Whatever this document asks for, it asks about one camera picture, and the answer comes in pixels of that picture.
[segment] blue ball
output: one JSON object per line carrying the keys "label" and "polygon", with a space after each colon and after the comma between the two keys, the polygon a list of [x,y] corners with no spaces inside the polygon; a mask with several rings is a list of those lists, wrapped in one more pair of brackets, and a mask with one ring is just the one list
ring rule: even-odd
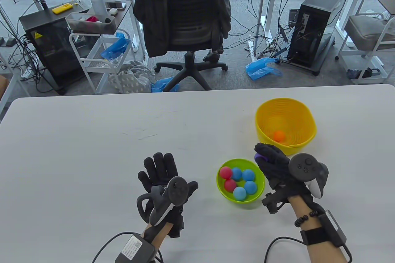
{"label": "blue ball", "polygon": [[240,181],[241,177],[243,176],[243,172],[238,167],[233,168],[232,172],[233,172],[232,179],[235,180],[236,182]]}
{"label": "blue ball", "polygon": [[247,192],[243,187],[236,187],[236,189],[233,190],[233,196],[236,200],[242,201],[246,199]]}
{"label": "blue ball", "polygon": [[254,181],[247,181],[244,184],[244,189],[247,191],[247,194],[253,195],[258,191],[258,186]]}
{"label": "blue ball", "polygon": [[243,179],[244,181],[253,181],[255,180],[255,173],[252,170],[243,171]]}

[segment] red cloth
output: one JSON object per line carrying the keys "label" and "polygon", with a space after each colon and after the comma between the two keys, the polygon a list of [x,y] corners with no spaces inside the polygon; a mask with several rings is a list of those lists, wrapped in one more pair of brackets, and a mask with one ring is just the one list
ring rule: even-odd
{"label": "red cloth", "polygon": [[97,22],[97,21],[99,21],[99,19],[96,17],[96,16],[91,16],[90,18],[88,18],[87,20],[86,20],[87,22]]}

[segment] blue plastic bag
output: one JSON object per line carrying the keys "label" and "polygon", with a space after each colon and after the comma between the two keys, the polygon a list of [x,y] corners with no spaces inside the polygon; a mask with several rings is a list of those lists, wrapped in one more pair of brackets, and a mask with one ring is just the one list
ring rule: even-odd
{"label": "blue plastic bag", "polygon": [[118,41],[100,54],[106,60],[116,59],[121,54],[125,53],[125,50],[130,43],[130,39],[126,39],[123,33],[117,33],[115,36],[119,38]]}
{"label": "blue plastic bag", "polygon": [[279,70],[267,66],[268,63],[274,62],[278,62],[278,58],[264,57],[246,65],[246,72],[254,81],[270,73],[282,76]]}
{"label": "blue plastic bag", "polygon": [[[172,80],[172,77],[158,80],[155,84],[151,84],[151,92],[163,92],[166,85]],[[178,91],[180,88],[179,84],[176,84],[170,91]]]}

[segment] computer case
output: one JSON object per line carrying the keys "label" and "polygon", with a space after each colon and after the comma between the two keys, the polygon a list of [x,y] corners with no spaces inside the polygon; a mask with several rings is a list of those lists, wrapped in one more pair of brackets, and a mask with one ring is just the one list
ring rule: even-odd
{"label": "computer case", "polygon": [[[45,69],[49,71],[55,81],[51,85],[59,94],[64,94],[64,88],[74,81],[84,77],[84,72],[70,45],[71,30],[65,17],[72,12],[87,12],[89,6],[82,1],[70,1],[73,5],[60,14],[54,14],[52,8],[41,10],[19,18],[37,51],[37,56]],[[96,36],[81,36],[76,40],[76,47],[81,57],[86,57],[97,40]]]}
{"label": "computer case", "polygon": [[345,1],[305,0],[301,4],[288,51],[290,64],[320,73]]}

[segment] warning label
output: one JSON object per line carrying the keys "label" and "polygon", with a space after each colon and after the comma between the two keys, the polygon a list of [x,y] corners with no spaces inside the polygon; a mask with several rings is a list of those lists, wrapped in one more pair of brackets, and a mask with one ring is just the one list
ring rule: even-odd
{"label": "warning label", "polygon": [[126,258],[129,260],[132,260],[134,255],[137,253],[137,251],[140,249],[142,243],[141,241],[138,240],[137,237],[132,236],[125,247],[123,248],[122,252]]}

